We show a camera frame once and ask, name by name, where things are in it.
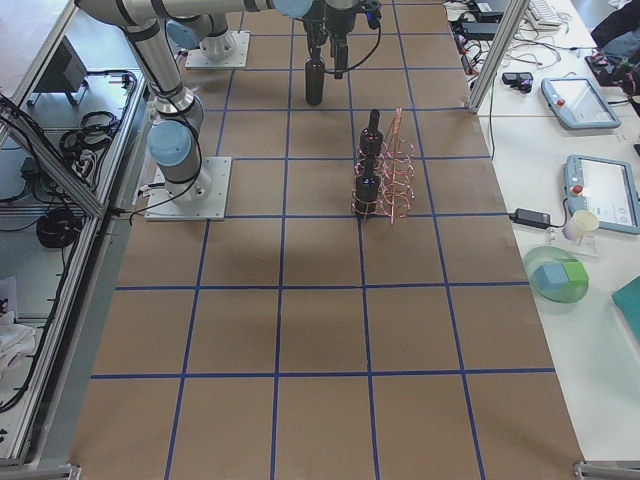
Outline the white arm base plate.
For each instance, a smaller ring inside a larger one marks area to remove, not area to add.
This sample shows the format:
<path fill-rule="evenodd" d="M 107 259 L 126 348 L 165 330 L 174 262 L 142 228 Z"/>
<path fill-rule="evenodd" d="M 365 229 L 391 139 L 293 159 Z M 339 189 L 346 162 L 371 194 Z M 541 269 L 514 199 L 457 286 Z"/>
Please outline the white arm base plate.
<path fill-rule="evenodd" d="M 205 157 L 202 171 L 195 185 L 182 193 L 187 184 L 163 185 L 153 189 L 150 208 L 144 211 L 148 221 L 199 221 L 225 219 L 232 170 L 231 157 Z"/>
<path fill-rule="evenodd" d="M 185 66 L 191 70 L 244 69 L 249 42 L 248 31 L 227 31 L 220 36 L 207 36 L 198 49 L 189 51 Z"/>

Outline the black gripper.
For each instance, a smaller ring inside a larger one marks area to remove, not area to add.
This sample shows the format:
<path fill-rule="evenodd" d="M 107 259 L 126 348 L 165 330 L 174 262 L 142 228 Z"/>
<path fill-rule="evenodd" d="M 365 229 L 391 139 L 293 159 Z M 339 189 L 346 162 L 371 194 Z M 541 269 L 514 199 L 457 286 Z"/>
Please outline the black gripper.
<path fill-rule="evenodd" d="M 304 19 L 303 27 L 307 37 L 307 48 L 309 50 L 312 50 L 314 45 L 321 48 L 326 43 L 326 29 L 324 28 L 322 19 Z M 335 39 L 330 39 L 330 55 L 336 55 Z"/>
<path fill-rule="evenodd" d="M 354 29 L 357 4 L 325 4 L 324 24 L 332 43 L 336 43 L 336 55 L 334 59 L 335 79 L 342 79 L 348 71 L 349 47 L 345 41 L 347 35 Z"/>

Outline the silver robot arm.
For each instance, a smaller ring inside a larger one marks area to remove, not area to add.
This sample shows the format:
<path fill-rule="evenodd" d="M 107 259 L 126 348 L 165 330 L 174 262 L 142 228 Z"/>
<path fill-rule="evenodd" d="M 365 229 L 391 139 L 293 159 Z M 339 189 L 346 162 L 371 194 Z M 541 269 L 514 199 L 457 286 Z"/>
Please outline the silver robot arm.
<path fill-rule="evenodd" d="M 325 74 L 320 49 L 331 45 L 333 75 L 348 67 L 348 34 L 361 1 L 79 1 L 93 19 L 118 28 L 155 95 L 158 117 L 147 137 L 147 149 L 165 180 L 170 201 L 188 205 L 206 198 L 212 179 L 199 149 L 203 106 L 181 76 L 170 45 L 212 51 L 233 44 L 226 16 L 276 10 L 302 21 L 312 55 L 308 71 Z"/>
<path fill-rule="evenodd" d="M 303 22 L 312 49 L 328 38 L 323 4 L 313 1 L 272 1 L 282 15 Z M 187 52 L 188 68 L 238 68 L 247 60 L 250 33 L 231 32 L 225 13 L 175 17 L 165 22 L 171 41 Z"/>

